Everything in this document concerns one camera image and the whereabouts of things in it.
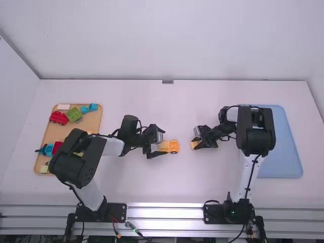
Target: white wall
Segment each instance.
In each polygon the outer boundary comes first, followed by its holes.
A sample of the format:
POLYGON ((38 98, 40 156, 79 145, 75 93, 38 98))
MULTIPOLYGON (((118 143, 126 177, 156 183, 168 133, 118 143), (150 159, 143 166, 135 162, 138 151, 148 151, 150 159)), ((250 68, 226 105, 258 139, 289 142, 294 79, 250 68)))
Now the white wall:
POLYGON ((0 179, 24 125, 39 78, 0 36, 0 179))
POLYGON ((306 79, 324 117, 323 10, 322 0, 0 0, 0 29, 43 78, 306 79))

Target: wooden tray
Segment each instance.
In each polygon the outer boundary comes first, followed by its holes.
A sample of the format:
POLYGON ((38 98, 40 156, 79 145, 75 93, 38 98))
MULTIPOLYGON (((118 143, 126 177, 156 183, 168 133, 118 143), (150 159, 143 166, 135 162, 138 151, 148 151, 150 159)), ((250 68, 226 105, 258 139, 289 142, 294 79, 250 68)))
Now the wooden tray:
MULTIPOLYGON (((77 107, 80 110, 81 106, 86 106, 88 107, 90 104, 71 104, 70 109, 73 107, 77 107)), ((53 111, 56 110, 57 105, 55 105, 52 109, 52 112, 49 114, 50 115, 53 113, 53 111)), ((40 145, 40 148, 43 147, 44 144, 54 144, 56 141, 61 141, 63 142, 64 139, 69 135, 69 133, 72 131, 74 128, 79 128, 87 132, 91 133, 98 133, 99 132, 99 126, 100 126, 100 120, 101 120, 101 114, 102 114, 102 106, 98 105, 98 109, 93 112, 89 112, 85 115, 83 115, 83 120, 77 124, 77 123, 72 123, 68 122, 66 125, 61 126, 57 123, 51 123, 50 121, 47 124, 45 134, 42 140, 42 144, 40 145)), ((41 173, 40 169, 41 166, 44 166, 46 162, 49 162, 51 160, 51 157, 43 156, 42 154, 38 154, 34 166, 34 172, 36 174, 40 175, 51 175, 51 173, 41 173)))

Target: red toy vehicle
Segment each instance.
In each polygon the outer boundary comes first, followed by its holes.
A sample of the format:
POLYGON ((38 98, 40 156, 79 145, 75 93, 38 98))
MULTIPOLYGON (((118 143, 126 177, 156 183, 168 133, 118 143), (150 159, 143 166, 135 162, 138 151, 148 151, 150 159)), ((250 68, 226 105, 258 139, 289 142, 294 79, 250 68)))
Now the red toy vehicle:
POLYGON ((50 122, 52 123, 58 123, 61 126, 64 126, 67 124, 69 119, 65 115, 65 113, 61 113, 58 110, 54 111, 50 116, 50 122))

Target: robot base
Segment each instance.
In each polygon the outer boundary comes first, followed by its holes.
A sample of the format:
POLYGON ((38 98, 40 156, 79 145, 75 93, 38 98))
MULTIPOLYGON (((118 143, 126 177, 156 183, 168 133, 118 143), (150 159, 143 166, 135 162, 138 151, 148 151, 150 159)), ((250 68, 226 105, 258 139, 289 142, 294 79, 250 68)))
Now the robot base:
MULTIPOLYGON (((237 208, 228 213, 225 218, 224 205, 206 205, 204 208, 204 223, 205 224, 248 224, 249 219, 244 217, 243 209, 237 208)), ((253 223, 256 220, 254 207, 249 204, 249 214, 252 216, 253 223)))
POLYGON ((87 207, 76 206, 74 222, 106 222, 125 223, 126 221, 126 204, 113 204, 104 202, 98 211, 91 211, 87 207))

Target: blue mat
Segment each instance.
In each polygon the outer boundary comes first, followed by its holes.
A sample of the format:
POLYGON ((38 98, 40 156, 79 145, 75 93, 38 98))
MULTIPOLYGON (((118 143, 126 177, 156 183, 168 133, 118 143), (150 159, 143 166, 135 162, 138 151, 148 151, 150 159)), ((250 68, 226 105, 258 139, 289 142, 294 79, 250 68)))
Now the blue mat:
POLYGON ((265 157, 259 170, 259 178, 299 178, 303 168, 285 110, 279 105, 254 105, 272 109, 276 145, 265 157))

